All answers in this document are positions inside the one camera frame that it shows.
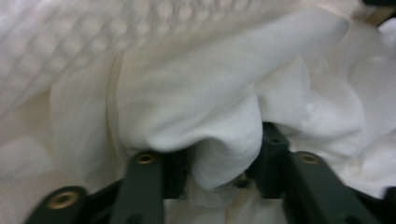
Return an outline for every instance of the white fabric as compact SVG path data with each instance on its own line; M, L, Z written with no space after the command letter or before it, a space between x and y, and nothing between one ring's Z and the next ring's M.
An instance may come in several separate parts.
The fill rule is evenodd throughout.
M217 22L178 33L183 22L174 21L172 35L142 37L148 42L140 47L95 53L80 69L70 63L67 72L52 71L51 78L62 75L56 82L32 72L41 83L36 93L25 91L31 79L2 73L7 82L0 91L10 95L0 101L0 223L21 223L33 206L16 201L9 208L18 190L11 186L31 181L39 189L43 175L45 187L36 194L70 183L96 191L121 178L138 150L188 146L188 200L167 202L168 223L285 223L278 201L260 199L254 186L232 186L259 152L262 121L278 124L292 150L318 153L354 188L379 197L384 187L395 186L392 24L381 33L316 7L255 2L238 14L230 10L236 2L201 1L191 22L197 24L205 7L216 8L208 13ZM155 13L175 12L160 8ZM222 11L228 19L215 17ZM151 26L161 21L153 20ZM140 29L134 22L128 23L129 45L137 41L130 34ZM49 63L62 55L62 46ZM21 63L9 55L1 57ZM10 80L21 85L10 88Z

